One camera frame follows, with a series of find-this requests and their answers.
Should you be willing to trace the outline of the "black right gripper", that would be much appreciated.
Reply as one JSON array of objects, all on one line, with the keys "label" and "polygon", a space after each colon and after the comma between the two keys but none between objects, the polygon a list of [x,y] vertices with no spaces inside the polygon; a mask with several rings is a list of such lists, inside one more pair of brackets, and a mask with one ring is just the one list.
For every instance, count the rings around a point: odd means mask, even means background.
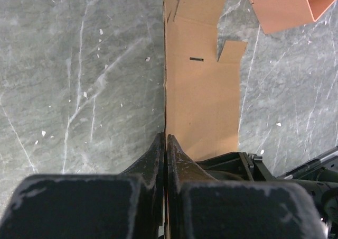
[{"label": "black right gripper", "polygon": [[337,147],[277,177],[267,169],[262,156],[245,152],[231,152],[197,164],[218,177],[231,173],[244,180],[297,183],[312,197],[324,221],[337,223]]}]

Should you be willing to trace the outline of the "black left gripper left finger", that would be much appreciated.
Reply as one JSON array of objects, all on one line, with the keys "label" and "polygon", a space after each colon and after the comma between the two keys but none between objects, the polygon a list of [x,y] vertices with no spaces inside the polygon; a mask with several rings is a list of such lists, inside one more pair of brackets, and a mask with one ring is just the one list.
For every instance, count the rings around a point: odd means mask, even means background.
[{"label": "black left gripper left finger", "polygon": [[1,238],[158,238],[164,134],[119,174],[36,174],[15,189]]}]

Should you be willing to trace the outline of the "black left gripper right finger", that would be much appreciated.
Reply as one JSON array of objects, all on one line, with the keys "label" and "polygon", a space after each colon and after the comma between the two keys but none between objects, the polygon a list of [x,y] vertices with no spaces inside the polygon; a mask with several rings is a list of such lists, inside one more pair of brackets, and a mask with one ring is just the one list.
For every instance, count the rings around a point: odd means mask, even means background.
[{"label": "black left gripper right finger", "polygon": [[293,182],[217,180],[167,137],[171,238],[326,238],[315,203]]}]

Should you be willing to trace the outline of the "brown cardboard box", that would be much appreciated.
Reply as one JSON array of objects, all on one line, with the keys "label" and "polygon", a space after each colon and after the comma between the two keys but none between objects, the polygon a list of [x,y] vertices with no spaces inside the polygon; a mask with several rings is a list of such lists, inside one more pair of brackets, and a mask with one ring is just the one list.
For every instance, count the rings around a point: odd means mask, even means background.
[{"label": "brown cardboard box", "polygon": [[191,161],[237,150],[240,63],[247,44],[226,41],[217,25],[226,0],[163,0],[165,39],[166,236],[179,238],[180,191]]}]

